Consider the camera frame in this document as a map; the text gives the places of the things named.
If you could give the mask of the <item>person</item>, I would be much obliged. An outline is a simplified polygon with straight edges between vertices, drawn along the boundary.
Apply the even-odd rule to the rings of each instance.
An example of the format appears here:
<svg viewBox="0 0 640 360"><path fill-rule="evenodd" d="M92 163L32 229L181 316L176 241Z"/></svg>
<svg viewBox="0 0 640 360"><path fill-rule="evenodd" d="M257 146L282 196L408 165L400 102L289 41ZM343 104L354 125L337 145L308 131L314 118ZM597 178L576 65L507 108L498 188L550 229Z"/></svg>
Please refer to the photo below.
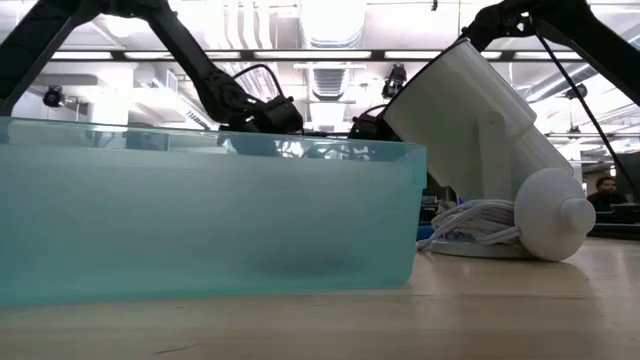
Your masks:
<svg viewBox="0 0 640 360"><path fill-rule="evenodd" d="M624 204L627 200L617 191L616 180L604 176L596 181L596 191L587 196L596 212L608 212L613 205Z"/></svg>

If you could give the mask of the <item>dark monitor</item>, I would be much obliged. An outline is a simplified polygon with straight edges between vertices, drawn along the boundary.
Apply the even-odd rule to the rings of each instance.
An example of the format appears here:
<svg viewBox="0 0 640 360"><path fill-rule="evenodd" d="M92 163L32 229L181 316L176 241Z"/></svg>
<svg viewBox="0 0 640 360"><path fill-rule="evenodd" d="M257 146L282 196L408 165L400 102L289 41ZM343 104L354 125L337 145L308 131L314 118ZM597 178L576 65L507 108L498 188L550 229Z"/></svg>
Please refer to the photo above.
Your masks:
<svg viewBox="0 0 640 360"><path fill-rule="evenodd" d="M628 202L640 203L640 151L618 154L618 158L631 181L624 176L618 166L616 169L617 191Z"/></svg>

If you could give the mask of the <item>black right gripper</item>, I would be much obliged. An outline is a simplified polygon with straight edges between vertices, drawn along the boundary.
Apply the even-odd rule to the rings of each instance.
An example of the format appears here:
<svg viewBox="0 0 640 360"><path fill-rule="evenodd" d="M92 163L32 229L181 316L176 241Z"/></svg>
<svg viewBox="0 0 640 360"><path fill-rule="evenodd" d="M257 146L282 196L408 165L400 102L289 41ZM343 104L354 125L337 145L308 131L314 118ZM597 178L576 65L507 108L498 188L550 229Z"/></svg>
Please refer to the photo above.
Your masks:
<svg viewBox="0 0 640 360"><path fill-rule="evenodd" d="M361 114L352 119L349 139L399 142L389 124L380 115Z"/></svg>

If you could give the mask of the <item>white cylindrical desk lamp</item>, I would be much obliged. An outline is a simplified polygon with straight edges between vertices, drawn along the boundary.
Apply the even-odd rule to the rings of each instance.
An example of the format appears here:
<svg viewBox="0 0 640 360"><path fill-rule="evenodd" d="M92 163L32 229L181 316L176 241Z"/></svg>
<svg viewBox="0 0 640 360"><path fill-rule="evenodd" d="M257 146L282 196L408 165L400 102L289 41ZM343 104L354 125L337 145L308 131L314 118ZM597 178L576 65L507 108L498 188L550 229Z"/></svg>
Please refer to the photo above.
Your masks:
<svg viewBox="0 0 640 360"><path fill-rule="evenodd" d="M417 251L560 262L593 229L572 166L470 40L423 67L383 118L401 140L425 146L428 173L462 201L433 219Z"/></svg>

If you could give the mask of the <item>dark desk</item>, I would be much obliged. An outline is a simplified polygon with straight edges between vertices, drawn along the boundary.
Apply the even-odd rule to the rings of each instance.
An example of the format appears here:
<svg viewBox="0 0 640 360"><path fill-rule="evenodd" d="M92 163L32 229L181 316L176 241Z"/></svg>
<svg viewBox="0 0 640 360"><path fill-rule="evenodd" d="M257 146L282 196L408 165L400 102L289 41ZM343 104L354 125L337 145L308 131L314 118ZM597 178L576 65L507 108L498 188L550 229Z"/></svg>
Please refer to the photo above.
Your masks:
<svg viewBox="0 0 640 360"><path fill-rule="evenodd" d="M589 237L640 241L640 204L612 205L609 211L597 211Z"/></svg>

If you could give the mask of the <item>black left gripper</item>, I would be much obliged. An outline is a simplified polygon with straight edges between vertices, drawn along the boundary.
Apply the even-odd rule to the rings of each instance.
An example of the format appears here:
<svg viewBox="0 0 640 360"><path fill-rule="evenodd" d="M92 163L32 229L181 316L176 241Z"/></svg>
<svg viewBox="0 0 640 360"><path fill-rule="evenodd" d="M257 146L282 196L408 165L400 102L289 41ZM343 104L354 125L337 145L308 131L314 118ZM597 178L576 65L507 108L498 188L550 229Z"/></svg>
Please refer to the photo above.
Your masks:
<svg viewBox="0 0 640 360"><path fill-rule="evenodd" d="M301 131L304 120L292 97L278 95L268 102L256 102L222 122L220 131L266 134L293 134Z"/></svg>

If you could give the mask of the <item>translucent green plastic bin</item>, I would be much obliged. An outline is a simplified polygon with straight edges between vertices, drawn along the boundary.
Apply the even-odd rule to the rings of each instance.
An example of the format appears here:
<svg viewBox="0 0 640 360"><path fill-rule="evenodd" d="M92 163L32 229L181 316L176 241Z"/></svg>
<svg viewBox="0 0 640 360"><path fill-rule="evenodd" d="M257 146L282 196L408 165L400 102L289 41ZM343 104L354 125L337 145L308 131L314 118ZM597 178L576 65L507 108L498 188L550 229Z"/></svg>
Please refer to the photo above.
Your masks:
<svg viewBox="0 0 640 360"><path fill-rule="evenodd" d="M0 304L401 285L426 154L0 117Z"/></svg>

